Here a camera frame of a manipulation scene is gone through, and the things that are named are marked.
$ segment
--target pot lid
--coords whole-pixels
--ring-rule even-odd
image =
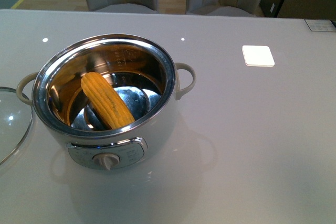
[[[31,106],[16,96],[16,90],[0,87],[0,165],[24,142],[33,120]]]

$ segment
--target corn cob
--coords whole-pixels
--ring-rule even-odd
[[[95,110],[112,129],[135,121],[124,101],[99,73],[86,73],[81,79],[81,87]]]

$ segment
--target electric cooking pot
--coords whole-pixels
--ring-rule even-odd
[[[187,70],[192,82],[180,89],[177,71]],[[87,72],[100,73],[127,105],[135,121],[108,129],[81,86]],[[23,88],[34,81],[31,100]],[[176,119],[176,101],[195,85],[194,70],[174,63],[159,45],[126,34],[100,35],[79,41],[53,56],[38,73],[16,89],[33,106],[53,137],[71,158],[94,169],[132,165],[155,154],[169,138]]]

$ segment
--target glossy table surface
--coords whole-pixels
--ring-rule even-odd
[[[93,170],[35,116],[0,167],[0,223],[336,222],[336,33],[298,19],[0,10],[0,86],[108,33],[194,68],[170,138],[143,162]],[[243,45],[268,46],[274,67],[247,66]]]

